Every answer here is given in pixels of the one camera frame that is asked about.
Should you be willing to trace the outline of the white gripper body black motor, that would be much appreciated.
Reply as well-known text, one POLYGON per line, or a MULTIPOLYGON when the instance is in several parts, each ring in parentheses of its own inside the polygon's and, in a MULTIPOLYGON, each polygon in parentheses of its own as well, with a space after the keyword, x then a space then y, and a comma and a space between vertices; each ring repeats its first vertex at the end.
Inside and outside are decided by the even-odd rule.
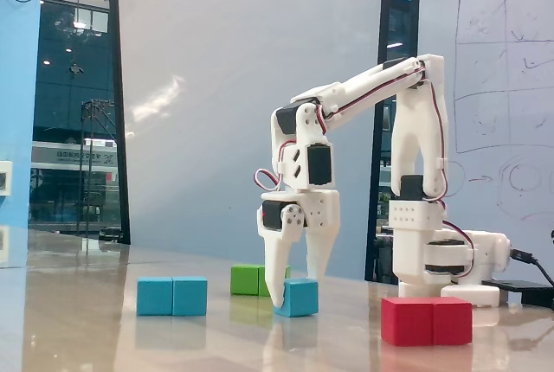
POLYGON ((316 189, 266 192, 261 195, 264 228, 281 231, 284 225, 304 228, 339 228, 340 206, 336 190, 316 189))

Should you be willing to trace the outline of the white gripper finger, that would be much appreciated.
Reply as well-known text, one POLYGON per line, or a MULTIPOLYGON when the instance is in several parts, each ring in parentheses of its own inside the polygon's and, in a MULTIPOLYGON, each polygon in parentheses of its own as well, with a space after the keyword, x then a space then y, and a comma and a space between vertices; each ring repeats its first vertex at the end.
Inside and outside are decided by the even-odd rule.
POLYGON ((304 220, 297 203, 263 203, 257 210, 258 235, 264 240, 264 279, 275 308, 284 302, 291 246, 300 240, 304 220))
POLYGON ((306 229, 306 263, 309 279, 320 280, 325 276, 325 270, 337 236, 337 227, 306 229))

